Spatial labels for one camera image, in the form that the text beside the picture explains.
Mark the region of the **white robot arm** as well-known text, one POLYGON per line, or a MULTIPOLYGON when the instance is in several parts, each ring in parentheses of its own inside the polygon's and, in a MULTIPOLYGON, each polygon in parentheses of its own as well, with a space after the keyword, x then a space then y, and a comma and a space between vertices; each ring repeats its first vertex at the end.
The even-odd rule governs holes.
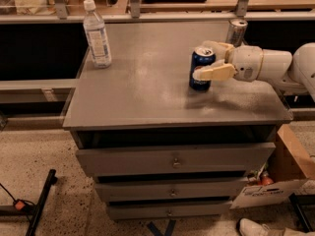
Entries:
POLYGON ((202 48, 215 55, 215 62, 198 65, 192 73, 196 81, 226 81, 230 78, 243 82, 262 81, 278 90, 308 93, 315 101, 314 42, 303 44, 294 54, 251 45, 234 47, 210 40, 204 41, 197 50, 202 48))

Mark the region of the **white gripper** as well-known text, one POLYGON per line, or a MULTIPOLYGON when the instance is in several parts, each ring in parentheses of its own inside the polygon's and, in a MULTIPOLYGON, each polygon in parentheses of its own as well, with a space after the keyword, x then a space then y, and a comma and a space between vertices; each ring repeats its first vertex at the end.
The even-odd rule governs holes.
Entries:
POLYGON ((192 74, 195 80, 226 81, 235 77, 239 81, 253 82, 258 78, 263 60, 263 50, 260 47, 241 45, 234 49, 230 43, 211 40, 204 41, 203 45, 211 48, 219 61, 198 67, 192 74), (231 64, 224 62, 228 56, 231 64))

